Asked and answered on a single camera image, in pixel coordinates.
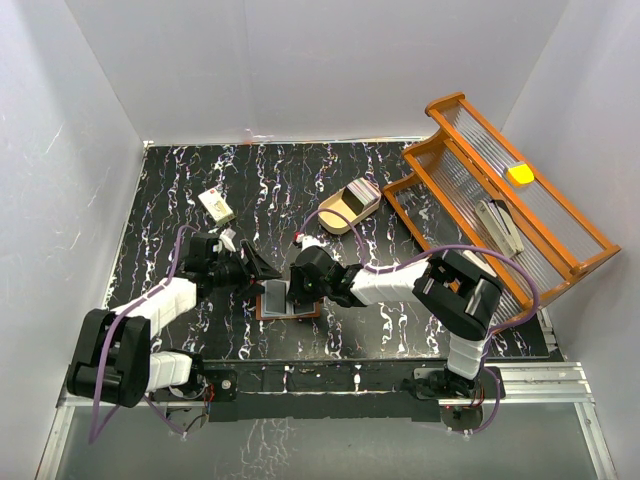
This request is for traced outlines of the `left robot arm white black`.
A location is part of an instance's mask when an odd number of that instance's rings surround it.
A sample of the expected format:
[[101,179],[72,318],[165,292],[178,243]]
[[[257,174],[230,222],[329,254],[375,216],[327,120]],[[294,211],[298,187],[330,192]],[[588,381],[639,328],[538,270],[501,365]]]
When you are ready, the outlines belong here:
[[195,233],[187,242],[178,241],[169,274],[156,286],[114,310],[86,314],[67,373],[67,391],[128,408],[165,388],[186,399],[197,398],[207,383],[200,355],[153,352],[152,340],[214,290],[253,297],[263,292],[264,281],[280,276],[246,240],[235,244],[228,234]]

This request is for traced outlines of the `orange leather card holder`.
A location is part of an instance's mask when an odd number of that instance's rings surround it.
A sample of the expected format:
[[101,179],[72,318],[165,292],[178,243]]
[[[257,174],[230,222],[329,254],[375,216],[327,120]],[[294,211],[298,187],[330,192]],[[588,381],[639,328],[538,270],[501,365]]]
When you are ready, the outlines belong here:
[[[287,283],[287,293],[289,290],[289,281],[282,280]],[[319,302],[307,303],[307,304],[294,304],[287,299],[287,313],[285,315],[266,315],[263,312],[261,300],[263,299],[264,291],[256,298],[256,318],[258,320],[285,320],[296,318],[317,318],[321,315],[321,306]]]

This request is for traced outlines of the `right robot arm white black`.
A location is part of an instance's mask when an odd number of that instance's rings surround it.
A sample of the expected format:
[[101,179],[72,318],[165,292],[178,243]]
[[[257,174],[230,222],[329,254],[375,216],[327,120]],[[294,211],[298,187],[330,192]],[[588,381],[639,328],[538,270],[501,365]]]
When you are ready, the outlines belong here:
[[379,273],[361,264],[343,266],[311,246],[290,265],[287,299],[306,304],[327,298],[343,308],[423,305],[450,337],[446,366],[421,380],[421,388],[427,395],[470,397],[482,382],[483,351],[503,289],[498,277],[453,250]]

